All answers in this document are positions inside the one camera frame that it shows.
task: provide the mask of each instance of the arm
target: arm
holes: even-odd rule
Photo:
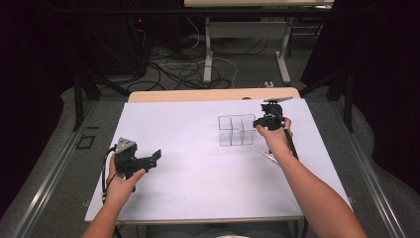
[[[291,121],[286,118],[288,128],[290,124]],[[258,130],[281,166],[299,206],[319,237],[367,237],[358,219],[342,198],[290,153],[282,129],[268,131],[258,126]]]
[[[115,223],[124,204],[129,199],[133,186],[146,173],[145,170],[139,170],[127,180],[122,176],[116,175],[115,155],[112,156],[109,166],[109,174],[107,178],[108,190],[104,205],[98,214],[90,223],[83,236],[86,237],[112,237],[114,234]]]

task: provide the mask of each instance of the wooden table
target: wooden table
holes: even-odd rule
[[[298,7],[332,5],[334,0],[185,0],[185,7]],[[283,83],[290,83],[290,76],[284,61],[293,19],[285,22],[211,22],[206,17],[206,62],[203,80],[211,81],[213,52],[211,38],[268,38],[281,39],[280,51],[275,52]]]
[[[223,147],[218,139],[218,116],[261,117],[262,99],[290,96],[294,99],[280,104],[293,120],[300,161],[350,205],[309,108],[296,89],[146,91],[130,96],[111,146],[124,137],[138,144],[138,158],[158,149],[162,154],[157,167],[138,182],[118,223],[302,219],[281,168],[261,154],[267,147],[257,132],[251,145]],[[100,181],[86,213],[88,222],[102,206]]]

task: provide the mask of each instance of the person's right hand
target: person's right hand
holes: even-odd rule
[[[287,117],[284,117],[284,121],[285,121],[288,131],[290,132],[290,136],[292,136],[293,134],[291,133],[291,130],[290,130],[291,120]],[[290,154],[287,138],[282,128],[277,129],[275,131],[269,131],[263,126],[258,125],[257,130],[265,138],[265,142],[273,154],[275,155],[281,155],[282,153]]]

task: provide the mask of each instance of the white paper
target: white paper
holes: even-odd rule
[[[279,166],[265,158],[262,136],[252,145],[221,147],[218,117],[263,116],[262,100],[127,103],[110,147],[120,137],[138,144],[137,158],[161,149],[157,167],[137,184],[119,222],[151,224],[302,216]],[[281,102],[292,120],[299,160],[348,198],[304,99]],[[101,178],[85,220],[102,206]]]

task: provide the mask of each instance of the hand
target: hand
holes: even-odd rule
[[[105,199],[105,205],[110,205],[115,209],[121,210],[124,204],[129,199],[133,187],[136,182],[139,181],[142,176],[146,173],[145,170],[141,169],[133,174],[132,177],[125,180],[123,174],[116,174],[117,169],[115,167],[115,154],[112,155],[109,164],[109,174],[107,178],[108,189]]]
[[[290,133],[290,136],[293,136],[293,133],[290,130],[291,120],[287,117],[284,117],[284,121]],[[284,130],[282,128],[277,129],[275,131],[269,131],[263,126],[258,125],[257,130],[259,131],[260,135],[262,135],[265,138],[265,142],[273,154],[281,155],[282,153],[285,153],[285,152],[290,154],[288,141],[287,141],[286,135],[284,134]]]

